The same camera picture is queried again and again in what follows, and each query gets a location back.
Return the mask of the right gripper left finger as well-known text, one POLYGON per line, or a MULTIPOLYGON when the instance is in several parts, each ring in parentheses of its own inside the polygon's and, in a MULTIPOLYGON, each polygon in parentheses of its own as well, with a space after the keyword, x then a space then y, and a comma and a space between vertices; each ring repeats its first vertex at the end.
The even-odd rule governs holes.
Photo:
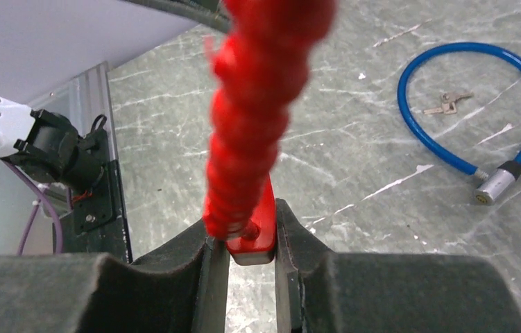
POLYGON ((0 332, 222 332, 229 263, 202 222, 132 264, 0 256, 0 332))

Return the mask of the small silver key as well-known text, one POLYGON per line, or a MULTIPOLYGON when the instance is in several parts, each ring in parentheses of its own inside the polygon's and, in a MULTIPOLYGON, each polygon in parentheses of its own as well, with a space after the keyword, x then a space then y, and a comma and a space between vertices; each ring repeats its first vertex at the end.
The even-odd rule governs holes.
POLYGON ((456 102, 461 99, 467 99, 473 97, 472 92, 458 93, 458 92, 446 92, 441 95, 441 106, 437 108, 431 108, 423 110, 423 114, 455 114, 457 113, 456 102))

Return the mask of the red cable lock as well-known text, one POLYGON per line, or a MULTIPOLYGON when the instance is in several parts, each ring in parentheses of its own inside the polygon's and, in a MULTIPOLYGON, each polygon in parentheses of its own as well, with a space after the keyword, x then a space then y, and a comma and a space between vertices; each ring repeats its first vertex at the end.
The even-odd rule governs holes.
POLYGON ((242 266, 274 258, 276 204, 270 179, 289 109, 310 76, 309 57, 329 33, 335 1, 226 1, 232 27, 210 53, 219 80, 203 221, 242 266))

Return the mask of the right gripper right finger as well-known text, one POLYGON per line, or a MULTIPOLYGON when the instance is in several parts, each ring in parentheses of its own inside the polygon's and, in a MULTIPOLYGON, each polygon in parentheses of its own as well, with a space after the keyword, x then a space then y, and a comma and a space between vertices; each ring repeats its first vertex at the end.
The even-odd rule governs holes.
POLYGON ((488 261, 467 255, 338 253, 276 202, 279 332, 521 332, 488 261))

